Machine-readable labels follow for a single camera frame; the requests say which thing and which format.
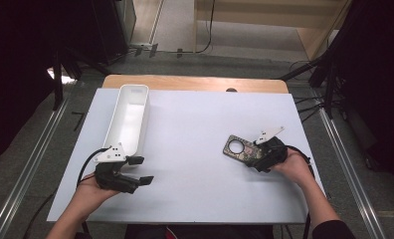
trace white tray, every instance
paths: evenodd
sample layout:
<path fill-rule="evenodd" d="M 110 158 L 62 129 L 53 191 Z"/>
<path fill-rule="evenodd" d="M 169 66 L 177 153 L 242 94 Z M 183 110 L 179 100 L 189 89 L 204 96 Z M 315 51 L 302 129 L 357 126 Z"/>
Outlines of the white tray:
<path fill-rule="evenodd" d="M 142 155 L 149 111 L 148 91 L 145 85 L 120 88 L 103 147 L 121 146 L 124 156 Z"/>

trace sleeve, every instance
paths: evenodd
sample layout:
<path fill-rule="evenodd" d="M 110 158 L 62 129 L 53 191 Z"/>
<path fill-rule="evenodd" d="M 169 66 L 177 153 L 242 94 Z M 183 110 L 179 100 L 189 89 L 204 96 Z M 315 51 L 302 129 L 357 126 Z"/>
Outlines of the sleeve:
<path fill-rule="evenodd" d="M 332 220 L 320 223 L 312 231 L 313 239 L 355 239 L 348 226 L 340 220 Z"/>
<path fill-rule="evenodd" d="M 93 239 L 91 235 L 83 232 L 76 233 L 76 237 L 74 239 Z"/>

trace white tabletop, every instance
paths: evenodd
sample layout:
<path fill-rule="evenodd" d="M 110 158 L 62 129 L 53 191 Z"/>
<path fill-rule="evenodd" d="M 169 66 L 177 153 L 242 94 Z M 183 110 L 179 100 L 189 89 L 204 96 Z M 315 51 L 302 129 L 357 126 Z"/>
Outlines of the white tabletop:
<path fill-rule="evenodd" d="M 119 89 L 98 89 L 48 221 L 56 221 L 74 194 L 85 160 L 103 146 Z M 280 173 L 259 173 L 223 154 L 230 134 L 249 141 L 262 129 L 284 126 L 285 144 L 311 157 L 292 95 L 150 91 L 144 164 L 129 172 L 153 175 L 134 194 L 106 201 L 90 221 L 122 223 L 303 223 L 300 189 Z M 93 172 L 91 162 L 86 171 Z"/>

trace small white component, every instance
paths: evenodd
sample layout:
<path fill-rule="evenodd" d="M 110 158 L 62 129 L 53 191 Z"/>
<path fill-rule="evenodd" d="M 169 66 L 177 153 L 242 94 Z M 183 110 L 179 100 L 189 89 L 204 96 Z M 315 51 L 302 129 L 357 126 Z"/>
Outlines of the small white component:
<path fill-rule="evenodd" d="M 94 158 L 94 162 L 118 162 L 125 161 L 125 152 L 123 151 L 122 143 L 111 146 L 108 150 Z"/>
<path fill-rule="evenodd" d="M 284 129 L 285 129 L 284 126 L 280 126 L 280 127 L 272 127 L 272 128 L 268 128 L 266 130 L 262 130 L 262 133 L 260 133 L 260 136 L 256 140 L 256 144 L 260 144 L 265 141 L 269 141 L 272 137 L 276 136 L 278 133 L 280 133 Z"/>

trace black wire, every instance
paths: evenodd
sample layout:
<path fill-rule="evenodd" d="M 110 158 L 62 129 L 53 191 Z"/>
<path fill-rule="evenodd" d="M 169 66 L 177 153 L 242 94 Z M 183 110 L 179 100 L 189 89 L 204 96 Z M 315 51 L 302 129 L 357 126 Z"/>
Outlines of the black wire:
<path fill-rule="evenodd" d="M 315 97 L 315 98 L 301 98 L 300 101 L 295 102 L 296 104 L 302 103 L 302 102 L 306 102 L 309 100 L 319 100 L 319 99 L 323 99 L 324 97 Z"/>
<path fill-rule="evenodd" d="M 293 97 L 294 100 L 306 99 L 306 97 Z"/>
<path fill-rule="evenodd" d="M 98 154 L 100 152 L 104 152 L 106 150 L 108 150 L 108 148 L 98 149 L 89 156 L 89 158 L 86 160 L 85 164 L 83 164 L 82 170 L 80 170 L 79 178 L 77 179 L 77 187 L 79 186 L 80 182 L 82 182 L 83 172 L 85 172 L 85 169 L 86 169 L 87 165 L 89 164 L 89 162 L 92 160 L 92 158 L 94 156 L 96 156 L 96 154 Z"/>
<path fill-rule="evenodd" d="M 30 220 L 29 226 L 27 226 L 26 232 L 24 233 L 23 239 L 28 239 L 30 237 L 30 231 L 32 229 L 33 223 L 36 220 L 36 217 L 39 215 L 39 213 L 42 211 L 42 209 L 45 207 L 45 205 L 51 200 L 52 197 L 54 197 L 55 193 L 57 192 L 58 187 L 55 188 L 55 190 L 49 195 L 45 201 L 43 201 L 42 205 L 40 205 L 39 209 L 36 211 L 36 213 L 33 215 L 32 219 Z"/>
<path fill-rule="evenodd" d="M 83 178 L 82 180 L 80 180 L 80 184 L 83 182 L 83 181 L 86 181 L 86 180 L 88 180 L 88 179 L 91 179 L 92 177 L 94 177 L 95 175 L 93 174 L 92 176 L 88 176 L 88 177 L 85 177 L 85 178 Z"/>
<path fill-rule="evenodd" d="M 316 112 L 318 112 L 320 110 L 320 108 L 317 108 L 314 110 L 314 112 L 312 112 L 311 114 L 308 115 L 308 117 L 306 117 L 305 119 L 303 119 L 301 121 L 301 123 L 305 122 L 306 120 L 308 120 L 309 118 L 311 118 Z"/>
<path fill-rule="evenodd" d="M 198 51 L 198 52 L 191 52 L 191 51 L 190 52 L 156 51 L 156 52 L 159 52 L 159 53 L 160 52 L 161 53 L 173 53 L 173 54 L 200 54 L 200 53 L 205 52 L 210 47 L 210 45 L 212 44 L 212 25 L 213 25 L 213 15 L 214 15 L 214 12 L 215 12 L 215 2 L 216 2 L 216 0 L 213 0 L 212 12 L 211 12 L 211 15 L 210 15 L 209 42 L 207 43 L 206 47 L 203 50 Z"/>
<path fill-rule="evenodd" d="M 101 149 L 98 149 L 98 150 L 96 150 L 94 153 L 92 153 L 92 154 L 89 156 L 89 158 L 88 158 L 88 159 L 86 160 L 86 162 L 83 164 L 82 170 L 80 170 L 79 178 L 77 179 L 77 187 L 79 187 L 80 183 L 82 182 L 83 172 L 85 171 L 87 165 L 88 165 L 89 162 L 92 160 L 92 158 L 93 158 L 96 154 L 98 154 L 98 153 L 100 153 L 100 152 L 104 152 L 104 151 L 106 151 L 106 150 L 108 150 L 108 149 L 110 149 L 110 147 L 109 147 L 109 148 L 101 148 Z M 82 227 L 83 227 L 83 231 L 84 231 L 85 233 L 90 234 L 89 227 L 88 227 L 88 223 L 87 223 L 86 221 L 82 223 Z"/>
<path fill-rule="evenodd" d="M 321 108 L 322 105 L 323 105 L 323 103 L 319 103 L 319 104 L 314 105 L 313 107 L 298 110 L 298 113 L 301 114 L 301 113 L 308 112 L 308 111 L 316 109 L 316 108 Z"/>
<path fill-rule="evenodd" d="M 290 67 L 288 68 L 288 71 L 291 72 L 291 69 L 293 68 L 293 66 L 294 66 L 295 64 L 297 64 L 297 63 L 305 63 L 305 62 L 307 62 L 308 65 L 310 66 L 310 64 L 309 64 L 310 61 L 296 61 L 296 62 L 293 62 L 293 63 L 290 65 Z"/>
<path fill-rule="evenodd" d="M 311 218 L 309 216 L 309 213 L 306 215 L 306 220 L 305 220 L 305 227 L 303 229 L 303 235 L 302 239 L 308 238 L 308 231 L 309 231 L 309 222 L 311 221 Z"/>
<path fill-rule="evenodd" d="M 293 238 L 293 234 L 291 233 L 290 227 L 288 225 L 285 225 L 285 228 L 287 229 L 288 235 L 290 236 L 291 239 Z"/>

